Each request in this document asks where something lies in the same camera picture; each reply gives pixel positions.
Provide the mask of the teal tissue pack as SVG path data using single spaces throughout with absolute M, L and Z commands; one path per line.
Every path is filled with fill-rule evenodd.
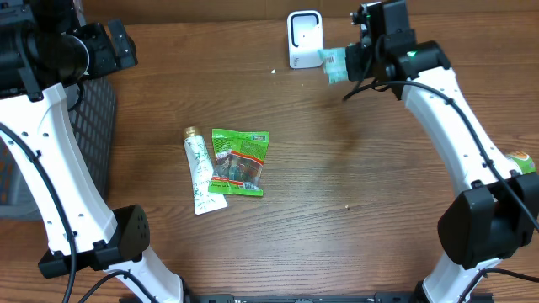
M 349 80 L 344 47 L 319 50 L 318 55 L 330 84 Z

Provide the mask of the green snack bag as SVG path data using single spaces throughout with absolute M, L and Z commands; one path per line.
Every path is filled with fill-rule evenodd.
M 215 194 L 262 197 L 260 177 L 270 143 L 268 131 L 213 129 L 216 165 L 209 190 Z

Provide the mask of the white tube with gold cap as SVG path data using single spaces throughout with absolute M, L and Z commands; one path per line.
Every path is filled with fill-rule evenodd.
M 228 203 L 223 194 L 209 191 L 214 168 L 205 140 L 194 126 L 184 129 L 184 149 L 192 180 L 195 214 L 204 215 L 227 208 Z

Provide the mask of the green instant noodle cup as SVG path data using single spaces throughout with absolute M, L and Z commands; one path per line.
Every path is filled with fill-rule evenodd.
M 518 167 L 520 174 L 528 174 L 536 172 L 536 165 L 532 158 L 525 152 L 512 151 L 505 155 L 505 157 L 513 162 Z

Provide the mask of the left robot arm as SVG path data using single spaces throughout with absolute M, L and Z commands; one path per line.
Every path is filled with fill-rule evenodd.
M 140 205 L 112 210 L 83 160 L 68 117 L 67 88 L 137 64 L 124 25 L 85 24 L 72 1 L 1 4 L 1 137 L 40 211 L 48 279 L 92 268 L 141 301 L 191 302 L 185 282 L 152 250 Z

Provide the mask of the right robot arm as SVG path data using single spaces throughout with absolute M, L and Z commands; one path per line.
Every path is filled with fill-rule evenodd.
M 420 43 L 404 1 L 362 4 L 351 14 L 360 41 L 345 50 L 356 91 L 391 91 L 421 123 L 450 175 L 455 199 L 437 224 L 443 254 L 412 302 L 470 302 L 502 260 L 538 229 L 538 176 L 488 137 L 434 41 Z

